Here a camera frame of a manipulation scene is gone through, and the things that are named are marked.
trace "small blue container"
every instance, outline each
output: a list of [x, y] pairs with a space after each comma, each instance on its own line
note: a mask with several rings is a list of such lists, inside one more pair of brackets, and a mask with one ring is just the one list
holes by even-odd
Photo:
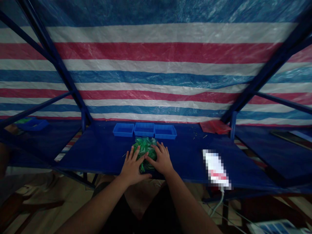
[[38, 120], [36, 118], [32, 118], [30, 121], [24, 124], [18, 124], [17, 126], [24, 131], [35, 132], [41, 131], [48, 125], [49, 122], [47, 120]]
[[175, 127], [173, 125], [155, 124], [155, 138], [156, 139], [172, 139], [177, 136]]
[[131, 123], [118, 123], [115, 125], [113, 134], [118, 137], [132, 137], [133, 136], [134, 124]]
[[155, 128], [153, 123], [136, 123], [134, 135], [144, 137], [154, 137]]

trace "plastic tarp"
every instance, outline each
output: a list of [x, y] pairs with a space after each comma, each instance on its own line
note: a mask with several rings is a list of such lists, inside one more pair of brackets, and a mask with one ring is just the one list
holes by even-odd
[[[219, 119], [296, 27], [309, 0], [31, 1], [91, 116], [198, 123]], [[14, 1], [0, 9], [39, 42]], [[0, 116], [66, 91], [53, 65], [0, 22]], [[261, 92], [312, 105], [312, 47]], [[36, 112], [77, 119], [71, 97]], [[312, 116], [253, 98], [237, 124], [310, 125]]]

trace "blue table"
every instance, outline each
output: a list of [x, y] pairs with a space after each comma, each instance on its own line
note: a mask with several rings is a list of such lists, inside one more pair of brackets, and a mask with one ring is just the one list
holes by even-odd
[[270, 134], [272, 130], [298, 130], [310, 135], [312, 129], [236, 126], [235, 135], [260, 159], [275, 170], [281, 185], [292, 186], [310, 182], [312, 151]]
[[[59, 162], [61, 170], [118, 175], [123, 155], [135, 137], [115, 137], [117, 122], [94, 121]], [[175, 140], [161, 140], [168, 147], [175, 170], [184, 181], [208, 183], [202, 150], [216, 150], [221, 156], [232, 185], [237, 188], [276, 190], [278, 187], [249, 159], [227, 135], [204, 133], [198, 124], [173, 124]], [[157, 172], [153, 178], [162, 178]]]
[[[39, 149], [47, 160], [54, 158], [81, 129], [80, 120], [49, 120], [49, 125], [41, 131], [25, 132], [18, 136], [29, 145]], [[14, 148], [11, 166], [47, 168], [47, 164], [36, 160], [31, 154]]]

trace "cable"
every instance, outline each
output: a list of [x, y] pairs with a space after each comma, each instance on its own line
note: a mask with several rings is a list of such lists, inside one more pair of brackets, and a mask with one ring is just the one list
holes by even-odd
[[220, 189], [222, 195], [221, 195], [221, 200], [219, 201], [219, 203], [213, 208], [212, 213], [210, 215], [210, 217], [213, 216], [213, 214], [215, 213], [216, 209], [221, 205], [221, 203], [223, 202], [223, 198], [224, 198], [224, 190]]
[[234, 223], [232, 223], [231, 221], [229, 221], [226, 217], [222, 216], [221, 214], [219, 214], [218, 212], [216, 212], [218, 215], [220, 215], [223, 219], [225, 219], [226, 221], [230, 222], [231, 224], [234, 225], [234, 227], [236, 227], [239, 231], [241, 231], [244, 234], [247, 234], [246, 232], [244, 232], [242, 229], [240, 229], [238, 226], [236, 226]]
[[240, 217], [246, 219], [249, 223], [257, 226], [258, 228], [260, 228], [262, 231], [264, 231], [266, 234], [270, 234], [269, 232], [265, 231], [264, 229], [262, 229], [259, 225], [255, 224], [254, 222], [250, 221], [249, 219], [247, 219], [246, 217], [244, 217], [243, 215], [241, 215], [239, 212], [237, 212], [236, 210], [234, 210], [234, 208], [232, 208], [232, 210], [238, 214]]

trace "green items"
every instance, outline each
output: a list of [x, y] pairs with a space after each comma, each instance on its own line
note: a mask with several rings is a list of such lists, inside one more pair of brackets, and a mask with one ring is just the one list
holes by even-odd
[[[156, 139], [155, 138], [149, 138], [149, 137], [137, 137], [136, 143], [134, 146], [134, 152], [137, 150], [137, 147], [140, 146], [140, 152], [137, 156], [137, 160], [141, 158], [146, 152], [149, 153], [149, 157], [153, 160], [157, 160], [157, 155], [153, 147], [151, 145], [156, 145]], [[140, 166], [140, 172], [143, 173], [145, 170], [154, 170], [155, 168], [146, 160], [143, 161], [143, 163]]]
[[20, 120], [16, 121], [15, 124], [24, 124], [24, 123], [29, 122], [30, 120], [32, 120], [32, 118], [20, 119]]

